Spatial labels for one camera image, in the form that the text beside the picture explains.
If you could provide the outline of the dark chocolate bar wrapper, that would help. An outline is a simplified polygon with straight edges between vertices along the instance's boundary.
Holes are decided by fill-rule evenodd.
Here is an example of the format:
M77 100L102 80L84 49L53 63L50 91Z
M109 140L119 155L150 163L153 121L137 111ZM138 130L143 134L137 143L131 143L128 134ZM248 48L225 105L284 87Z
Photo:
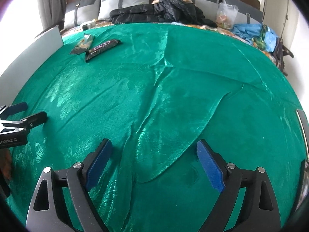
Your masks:
M118 39L112 39L109 41L106 41L104 43L99 44L98 46L95 46L94 48L86 51L85 53L85 62L88 63L91 59L96 57L97 55L106 52L109 49L112 49L113 47L121 44L121 40Z

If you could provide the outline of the green candy packet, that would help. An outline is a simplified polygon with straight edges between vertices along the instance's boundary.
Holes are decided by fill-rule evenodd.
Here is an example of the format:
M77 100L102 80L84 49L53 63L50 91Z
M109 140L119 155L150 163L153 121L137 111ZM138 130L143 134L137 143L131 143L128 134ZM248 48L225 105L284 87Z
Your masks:
M80 55L88 51L92 45L94 36L90 34L84 34L83 38L74 46L70 54Z

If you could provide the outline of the white cardboard box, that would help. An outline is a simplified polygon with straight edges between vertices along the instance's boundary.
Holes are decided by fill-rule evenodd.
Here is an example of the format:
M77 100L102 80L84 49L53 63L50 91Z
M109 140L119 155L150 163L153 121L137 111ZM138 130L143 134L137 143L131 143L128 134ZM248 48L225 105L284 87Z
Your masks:
M40 34L1 72L1 105L10 105L40 66L63 46L58 26Z

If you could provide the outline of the grey cushion far left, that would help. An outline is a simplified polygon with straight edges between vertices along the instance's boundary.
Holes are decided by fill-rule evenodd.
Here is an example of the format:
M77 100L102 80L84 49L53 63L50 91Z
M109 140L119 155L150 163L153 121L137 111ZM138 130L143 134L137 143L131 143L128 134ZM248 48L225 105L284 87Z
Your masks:
M66 6L64 28L71 29L98 18L101 0L78 0Z

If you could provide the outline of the green satin tablecloth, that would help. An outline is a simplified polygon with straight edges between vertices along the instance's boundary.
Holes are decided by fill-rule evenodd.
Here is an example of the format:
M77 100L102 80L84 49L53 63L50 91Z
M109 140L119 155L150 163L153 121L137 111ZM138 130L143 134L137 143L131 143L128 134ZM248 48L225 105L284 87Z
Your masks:
M111 231L197 231L219 195L196 143L236 166L265 168L285 223L305 147L292 86L260 50L170 24L90 31L121 44L86 63L68 36L15 99L48 121L12 150L7 202L25 222L43 168L66 169L108 138L113 154L90 197Z

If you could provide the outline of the grey window curtain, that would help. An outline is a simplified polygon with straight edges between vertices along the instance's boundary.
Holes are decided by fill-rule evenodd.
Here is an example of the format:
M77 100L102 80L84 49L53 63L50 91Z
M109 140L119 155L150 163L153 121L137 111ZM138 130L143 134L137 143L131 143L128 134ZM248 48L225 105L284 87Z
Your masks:
M43 29L49 29L64 20L66 0L38 0Z

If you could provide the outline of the black puffer jacket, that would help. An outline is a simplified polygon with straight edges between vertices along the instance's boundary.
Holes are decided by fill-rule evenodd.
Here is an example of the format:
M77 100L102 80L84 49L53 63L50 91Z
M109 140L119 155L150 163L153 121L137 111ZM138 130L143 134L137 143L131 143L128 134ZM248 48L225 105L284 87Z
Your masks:
M159 0L155 4L141 4L115 9L110 12L113 24L130 23L182 23L186 25L206 25L217 28L217 24L207 19L202 10L184 0Z

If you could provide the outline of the blue cloth pile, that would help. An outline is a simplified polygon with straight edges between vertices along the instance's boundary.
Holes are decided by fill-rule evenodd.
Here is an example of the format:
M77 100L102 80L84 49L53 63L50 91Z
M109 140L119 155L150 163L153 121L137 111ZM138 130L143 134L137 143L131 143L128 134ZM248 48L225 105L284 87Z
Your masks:
M275 50L278 36L265 24L234 24L230 31L262 51Z

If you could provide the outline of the clear plastic snack bag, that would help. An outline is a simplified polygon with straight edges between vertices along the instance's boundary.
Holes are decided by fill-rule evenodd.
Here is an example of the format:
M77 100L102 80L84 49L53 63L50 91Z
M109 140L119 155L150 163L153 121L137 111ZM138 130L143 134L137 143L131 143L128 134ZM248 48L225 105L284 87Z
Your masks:
M226 3L219 3L216 23L220 28L232 29L234 26L235 19L238 14L238 7L236 5L229 5Z

